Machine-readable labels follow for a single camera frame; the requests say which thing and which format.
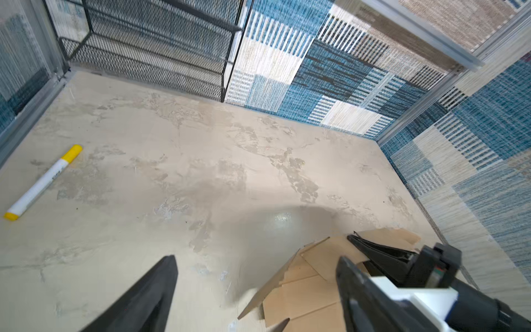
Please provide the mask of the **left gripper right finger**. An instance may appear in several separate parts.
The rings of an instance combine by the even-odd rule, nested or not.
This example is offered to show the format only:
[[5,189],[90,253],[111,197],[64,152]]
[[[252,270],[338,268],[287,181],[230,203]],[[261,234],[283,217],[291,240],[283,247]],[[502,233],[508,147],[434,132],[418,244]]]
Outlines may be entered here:
[[409,300],[394,301],[347,257],[335,270],[347,331],[438,331]]

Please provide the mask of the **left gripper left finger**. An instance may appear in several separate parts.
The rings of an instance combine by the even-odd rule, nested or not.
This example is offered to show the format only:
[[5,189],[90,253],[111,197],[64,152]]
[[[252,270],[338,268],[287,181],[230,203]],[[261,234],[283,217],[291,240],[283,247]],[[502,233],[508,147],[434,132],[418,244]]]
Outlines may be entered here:
[[173,255],[164,256],[84,331],[164,331],[178,280]]

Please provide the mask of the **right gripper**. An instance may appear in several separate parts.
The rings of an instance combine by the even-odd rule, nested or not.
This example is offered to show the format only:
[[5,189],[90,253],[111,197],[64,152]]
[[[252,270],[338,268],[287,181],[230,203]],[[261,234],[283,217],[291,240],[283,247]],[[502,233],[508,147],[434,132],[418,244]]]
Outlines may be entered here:
[[372,277],[387,277],[396,286],[415,289],[447,289],[456,279],[462,252],[450,245],[436,243],[415,252],[370,242],[354,232],[347,239],[369,260],[362,265]]

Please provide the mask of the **brown cardboard box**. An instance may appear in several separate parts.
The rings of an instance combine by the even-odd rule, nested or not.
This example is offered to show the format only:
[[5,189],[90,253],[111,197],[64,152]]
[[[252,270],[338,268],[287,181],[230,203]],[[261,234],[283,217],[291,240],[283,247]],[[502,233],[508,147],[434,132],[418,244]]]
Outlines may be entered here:
[[301,247],[257,291],[239,317],[261,307],[267,327],[279,326],[283,331],[345,331],[335,281],[342,256],[367,275],[381,275],[346,235],[327,237]]

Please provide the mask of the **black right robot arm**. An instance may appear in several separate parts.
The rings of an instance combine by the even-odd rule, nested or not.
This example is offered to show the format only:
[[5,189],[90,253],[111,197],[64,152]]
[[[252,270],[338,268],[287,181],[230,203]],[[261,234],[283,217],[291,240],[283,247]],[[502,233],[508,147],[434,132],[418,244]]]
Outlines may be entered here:
[[460,250],[437,243],[419,253],[347,239],[369,260],[365,275],[340,257],[335,277],[347,331],[529,331],[504,302],[457,279]]

